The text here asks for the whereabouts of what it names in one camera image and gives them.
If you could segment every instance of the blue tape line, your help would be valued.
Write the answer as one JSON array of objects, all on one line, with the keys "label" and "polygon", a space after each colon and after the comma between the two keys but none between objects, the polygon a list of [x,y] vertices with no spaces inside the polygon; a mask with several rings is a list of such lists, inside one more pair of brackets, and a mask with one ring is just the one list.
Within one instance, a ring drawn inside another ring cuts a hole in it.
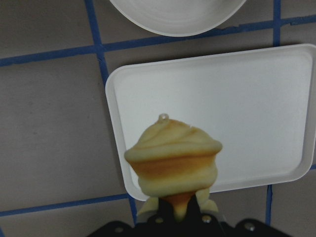
[{"label": "blue tape line", "polygon": [[99,67],[100,67],[103,85],[105,85],[105,83],[109,77],[109,73],[108,73],[108,68],[107,68],[107,64],[105,61],[105,57],[104,57],[104,52],[97,52],[97,58],[99,61]]},{"label": "blue tape line", "polygon": [[266,201],[266,224],[271,224],[271,208],[272,208],[272,185],[268,185],[267,188],[267,201]]},{"label": "blue tape line", "polygon": [[273,6],[273,46],[280,46],[281,35],[281,0],[274,0]]},{"label": "blue tape line", "polygon": [[101,72],[101,77],[103,81],[103,85],[105,85],[107,78],[109,77],[107,64],[104,57],[104,48],[102,45],[102,40],[100,36],[99,26],[97,17],[94,10],[94,5],[92,0],[85,0],[85,7],[88,14],[88,19],[90,23],[91,33],[93,37],[93,42],[96,47],[97,58],[99,61],[99,67]]},{"label": "blue tape line", "polygon": [[22,64],[22,63],[29,63],[29,62],[36,62],[36,61],[43,61],[49,59],[56,59],[56,58],[64,58],[76,55],[83,55],[83,54],[91,54],[95,53],[94,46],[84,46],[84,47],[76,47],[76,48],[69,48],[69,49],[61,49],[43,53],[34,53],[22,56],[15,56],[9,58],[2,58],[0,59],[0,67],[9,66],[12,64]]},{"label": "blue tape line", "polygon": [[1,228],[0,228],[0,237],[5,237],[4,233],[2,232]]},{"label": "blue tape line", "polygon": [[281,20],[282,25],[301,25],[308,23],[316,23],[316,15],[303,16],[303,17],[292,17]]},{"label": "blue tape line", "polygon": [[[89,6],[88,7],[89,11],[91,11],[90,5],[92,4],[92,2],[87,0],[86,3]],[[299,25],[299,24],[308,24],[308,23],[316,23],[316,15],[281,19],[281,25],[286,25],[286,24]],[[149,45],[155,45],[155,44],[199,39],[203,37],[213,37],[213,36],[220,36],[220,35],[228,35],[228,34],[235,34],[235,33],[242,33],[242,32],[271,29],[273,27],[274,27],[273,21],[264,21],[264,22],[243,24],[238,27],[228,27],[225,29],[213,29],[203,34],[192,36],[192,37],[179,37],[178,38],[178,37],[159,36],[159,37],[152,37],[152,38],[145,38],[145,39],[136,39],[136,40],[115,42],[115,43],[108,43],[108,44],[103,44],[103,45],[98,44],[98,45],[90,45],[90,46],[83,46],[83,47],[76,47],[76,48],[69,48],[69,49],[61,49],[61,50],[55,50],[55,51],[50,51],[50,52],[2,58],[0,59],[0,67],[9,66],[12,64],[23,64],[23,63],[43,61],[43,60],[49,60],[49,59],[55,59],[55,58],[91,54],[91,53],[97,53],[100,51],[108,52],[108,51],[143,47],[143,46],[149,46]],[[93,33],[94,35],[98,35],[97,34],[98,30],[93,30],[93,31],[94,31]]]},{"label": "blue tape line", "polygon": [[136,222],[137,222],[137,208],[136,208],[135,199],[133,197],[131,197],[130,195],[128,195],[128,200],[129,200],[130,210],[131,210],[132,216],[133,216],[134,225],[136,225]]},{"label": "blue tape line", "polygon": [[128,197],[129,197],[128,194],[120,194],[120,195],[97,197],[97,198],[91,198],[91,199],[85,199],[85,200],[50,204],[50,205],[44,205],[44,206],[35,206],[35,207],[28,207],[28,208],[22,208],[22,209],[16,209],[16,210],[2,211],[0,212],[0,217],[17,215],[17,214],[25,214],[25,213],[30,213],[30,212],[47,211],[47,210],[72,207],[72,206],[87,205],[87,204],[93,204],[93,203],[99,203],[99,202],[105,202],[105,201],[114,201],[114,200],[125,199]]},{"label": "blue tape line", "polygon": [[222,35],[236,34],[236,33],[242,33],[242,32],[264,30],[264,29],[270,29],[272,27],[273,27],[273,21],[264,21],[264,22],[243,24],[243,25],[239,25],[238,27],[212,29],[205,33],[195,35],[195,36],[189,36],[189,37],[158,36],[158,37],[150,37],[150,38],[144,38],[144,39],[133,39],[133,40],[127,40],[127,41],[121,41],[121,42],[115,42],[115,43],[106,43],[106,44],[103,44],[103,47],[104,47],[105,52],[109,52],[109,51],[144,47],[144,46],[157,45],[157,44],[163,44],[163,43],[171,43],[171,42],[193,40],[193,39],[200,39],[200,38],[206,38],[206,37],[214,37],[214,36],[222,36]]},{"label": "blue tape line", "polygon": [[88,19],[89,19],[89,23],[90,23],[93,42],[95,45],[102,45],[99,27],[98,27],[98,22],[97,22],[97,18],[96,18],[95,11],[94,11],[93,1],[92,0],[85,0],[84,3],[85,3],[85,7],[87,10],[87,14],[88,14]]}]

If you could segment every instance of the screw head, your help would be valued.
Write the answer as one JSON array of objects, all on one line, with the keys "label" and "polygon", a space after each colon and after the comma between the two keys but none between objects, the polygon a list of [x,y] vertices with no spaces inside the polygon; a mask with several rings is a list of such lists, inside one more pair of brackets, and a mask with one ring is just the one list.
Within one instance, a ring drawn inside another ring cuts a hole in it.
[{"label": "screw head", "polygon": [[163,218],[162,218],[162,217],[157,217],[157,218],[155,219],[155,222],[156,222],[157,224],[161,224],[161,223],[163,222]]},{"label": "screw head", "polygon": [[122,233],[124,231],[124,228],[123,227],[116,227],[115,229],[114,229],[114,232],[115,233]]},{"label": "screw head", "polygon": [[254,230],[256,229],[255,225],[252,224],[251,222],[246,222],[246,223],[244,224],[244,227],[245,227],[245,229],[248,230],[248,231],[254,231]]},{"label": "screw head", "polygon": [[202,221],[203,221],[204,223],[210,223],[210,222],[212,221],[212,217],[209,216],[209,215],[203,215],[203,216],[202,216]]}]

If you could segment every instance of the floor tile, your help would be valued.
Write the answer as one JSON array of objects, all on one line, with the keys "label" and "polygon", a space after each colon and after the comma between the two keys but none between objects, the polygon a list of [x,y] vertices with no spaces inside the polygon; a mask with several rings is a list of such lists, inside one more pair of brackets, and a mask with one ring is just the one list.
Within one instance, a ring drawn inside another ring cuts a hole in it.
[{"label": "floor tile", "polygon": [[239,189],[210,194],[227,223],[235,226],[245,218],[265,221],[267,187]]},{"label": "floor tile", "polygon": [[316,31],[316,23],[282,26],[280,37],[281,45],[298,43],[316,44],[314,31]]},{"label": "floor tile", "polygon": [[273,0],[250,0],[217,28],[273,20]]},{"label": "floor tile", "polygon": [[0,68],[1,211],[125,193],[99,71],[95,55]]},{"label": "floor tile", "polygon": [[127,199],[0,217],[5,237],[86,237],[111,221],[133,226]]},{"label": "floor tile", "polygon": [[93,44],[84,1],[0,1],[0,58]]},{"label": "floor tile", "polygon": [[316,14],[316,1],[314,0],[282,0],[281,17],[298,17]]},{"label": "floor tile", "polygon": [[128,20],[109,0],[94,0],[94,7],[102,43],[158,36]]},{"label": "floor tile", "polygon": [[116,68],[144,62],[272,47],[272,30],[262,30],[107,52],[109,74]]},{"label": "floor tile", "polygon": [[316,233],[316,170],[303,178],[273,185],[272,225],[294,237]]}]

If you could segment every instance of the white tray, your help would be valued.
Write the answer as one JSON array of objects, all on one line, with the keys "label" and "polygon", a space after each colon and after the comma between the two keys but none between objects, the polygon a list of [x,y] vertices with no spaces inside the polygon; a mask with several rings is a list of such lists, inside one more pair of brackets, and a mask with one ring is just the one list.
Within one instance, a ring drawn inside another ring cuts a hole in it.
[{"label": "white tray", "polygon": [[315,146],[315,58],[316,46],[299,44],[116,69],[105,91],[128,193],[148,198],[124,152],[162,113],[222,142],[211,192],[302,177]]}]

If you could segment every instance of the squishy cupcake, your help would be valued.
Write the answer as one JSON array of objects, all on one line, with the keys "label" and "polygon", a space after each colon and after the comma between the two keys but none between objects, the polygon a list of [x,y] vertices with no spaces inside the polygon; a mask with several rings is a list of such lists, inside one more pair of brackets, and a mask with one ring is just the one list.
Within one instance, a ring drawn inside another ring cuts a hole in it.
[{"label": "squishy cupcake", "polygon": [[160,115],[124,154],[142,192],[150,196],[139,214],[157,209],[161,198],[173,205],[175,219],[181,221],[193,195],[200,209],[217,211],[208,196],[217,178],[215,158],[221,149],[222,144],[203,130]]}]

